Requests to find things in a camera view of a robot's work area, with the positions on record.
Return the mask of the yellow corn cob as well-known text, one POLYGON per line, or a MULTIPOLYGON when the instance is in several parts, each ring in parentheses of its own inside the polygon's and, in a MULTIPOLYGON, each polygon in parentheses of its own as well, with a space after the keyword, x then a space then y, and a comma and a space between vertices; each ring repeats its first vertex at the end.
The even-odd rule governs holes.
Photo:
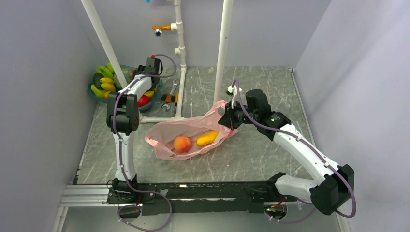
POLYGON ((215 141, 218 135, 219 133, 217 131, 211 131, 206 134, 203 134, 196 140, 196 144, 199 147, 209 145, 215 141))

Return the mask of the peach fake fruit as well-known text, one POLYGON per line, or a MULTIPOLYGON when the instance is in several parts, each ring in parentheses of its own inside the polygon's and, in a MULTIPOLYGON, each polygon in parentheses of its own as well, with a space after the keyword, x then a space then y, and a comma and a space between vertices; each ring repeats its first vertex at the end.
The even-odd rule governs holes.
POLYGON ((178 136, 174 139, 174 149, 178 153, 188 152, 192 148, 192 141, 187 136, 178 136))

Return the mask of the pink peach-print plastic bag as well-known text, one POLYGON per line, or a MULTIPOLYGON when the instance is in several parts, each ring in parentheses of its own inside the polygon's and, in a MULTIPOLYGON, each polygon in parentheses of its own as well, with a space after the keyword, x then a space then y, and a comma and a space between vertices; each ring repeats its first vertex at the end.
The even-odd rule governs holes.
POLYGON ((237 130, 218 124, 221 119, 218 110, 224 109, 226 104, 224 100, 216 102, 203 116, 157 123, 147 131, 145 141, 154 147, 156 157, 162 160, 187 160, 207 153, 237 133, 237 130), (217 133, 212 142, 204 146, 197 145, 200 137, 211 132, 217 133), (191 148, 184 152, 174 146, 175 139, 181 136, 189 138, 192 143, 191 148))

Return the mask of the dark green avocado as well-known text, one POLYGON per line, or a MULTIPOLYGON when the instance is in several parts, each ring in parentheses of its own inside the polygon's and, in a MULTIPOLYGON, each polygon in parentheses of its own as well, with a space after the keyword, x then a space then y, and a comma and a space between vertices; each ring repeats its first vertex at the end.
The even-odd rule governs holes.
POLYGON ((93 75, 92 83, 93 83, 93 85, 94 85, 97 89, 102 89, 102 87, 101 87, 101 82, 100 82, 100 80, 101 80, 102 78, 104 78, 104 75, 101 74, 101 73, 99 73, 99 72, 96 72, 96 73, 94 73, 94 75, 93 75))

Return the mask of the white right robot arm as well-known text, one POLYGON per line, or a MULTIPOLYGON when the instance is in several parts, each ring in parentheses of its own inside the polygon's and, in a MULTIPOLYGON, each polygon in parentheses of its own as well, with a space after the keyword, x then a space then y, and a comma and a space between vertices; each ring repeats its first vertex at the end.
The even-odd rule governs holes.
POLYGON ((273 111, 267 96, 260 89, 245 94, 243 104, 240 89, 228 87, 230 101, 219 124, 237 129, 242 124, 252 124, 260 134, 289 152, 310 174, 311 180, 277 173, 267 182, 266 194, 273 201, 292 196, 308 201, 321 213, 336 212, 345 218, 356 213, 354 195, 354 170, 345 164, 340 166, 312 145, 283 113, 273 111))

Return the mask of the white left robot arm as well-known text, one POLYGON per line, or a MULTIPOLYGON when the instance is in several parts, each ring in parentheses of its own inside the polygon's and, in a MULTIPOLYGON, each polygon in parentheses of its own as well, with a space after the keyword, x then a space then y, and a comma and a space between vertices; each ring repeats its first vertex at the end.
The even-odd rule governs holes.
POLYGON ((140 124, 138 101, 157 85, 161 69, 162 61, 150 56, 145 65, 131 72, 127 85, 108 94, 106 124, 115 140, 117 165, 109 189, 112 203, 137 203, 141 196, 133 161, 134 136, 140 124))

